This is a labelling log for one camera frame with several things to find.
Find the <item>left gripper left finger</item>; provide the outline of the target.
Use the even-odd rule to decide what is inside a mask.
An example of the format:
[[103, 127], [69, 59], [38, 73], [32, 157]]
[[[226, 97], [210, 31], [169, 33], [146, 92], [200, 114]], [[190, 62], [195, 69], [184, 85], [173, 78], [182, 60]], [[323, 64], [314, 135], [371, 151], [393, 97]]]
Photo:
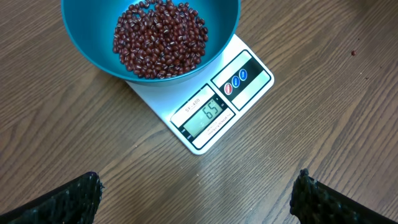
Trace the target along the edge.
[[1, 215], [1, 223], [91, 224], [104, 186], [96, 172], [87, 172], [46, 194]]

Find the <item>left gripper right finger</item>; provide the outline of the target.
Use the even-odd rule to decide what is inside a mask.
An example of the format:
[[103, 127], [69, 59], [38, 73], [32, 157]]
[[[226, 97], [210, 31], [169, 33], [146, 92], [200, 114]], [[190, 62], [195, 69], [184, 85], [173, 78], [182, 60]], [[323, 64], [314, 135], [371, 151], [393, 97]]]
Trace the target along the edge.
[[313, 179], [307, 169], [299, 172], [289, 205], [302, 224], [397, 224]]

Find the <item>white digital kitchen scale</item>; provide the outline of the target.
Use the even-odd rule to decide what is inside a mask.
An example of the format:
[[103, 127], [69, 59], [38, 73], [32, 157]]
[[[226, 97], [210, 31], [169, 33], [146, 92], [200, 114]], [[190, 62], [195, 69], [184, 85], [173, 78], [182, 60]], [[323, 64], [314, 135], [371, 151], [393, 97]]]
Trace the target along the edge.
[[234, 35], [224, 51], [191, 78], [172, 85], [129, 86], [191, 153], [201, 155], [273, 84], [272, 72]]

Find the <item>blue metal bowl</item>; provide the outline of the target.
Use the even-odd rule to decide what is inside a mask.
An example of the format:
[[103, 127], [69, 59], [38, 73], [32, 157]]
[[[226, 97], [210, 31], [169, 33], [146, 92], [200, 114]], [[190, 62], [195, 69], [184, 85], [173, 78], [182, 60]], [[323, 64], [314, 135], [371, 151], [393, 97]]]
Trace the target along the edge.
[[172, 78], [151, 80], [127, 71], [113, 52], [118, 17], [131, 4], [137, 3], [139, 0], [62, 0], [60, 5], [65, 29], [74, 46], [88, 61], [114, 77], [150, 86], [173, 85], [198, 75], [229, 44], [241, 13], [240, 0], [189, 0], [190, 7], [198, 11], [209, 30], [205, 55], [195, 70]]

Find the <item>red beans in bowl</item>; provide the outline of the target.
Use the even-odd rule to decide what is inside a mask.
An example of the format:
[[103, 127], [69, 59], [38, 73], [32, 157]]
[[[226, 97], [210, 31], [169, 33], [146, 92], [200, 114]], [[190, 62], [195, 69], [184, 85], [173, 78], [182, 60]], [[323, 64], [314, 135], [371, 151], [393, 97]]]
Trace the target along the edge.
[[113, 52], [139, 78], [173, 78], [196, 69], [205, 55], [208, 28], [189, 3], [145, 0], [118, 17]]

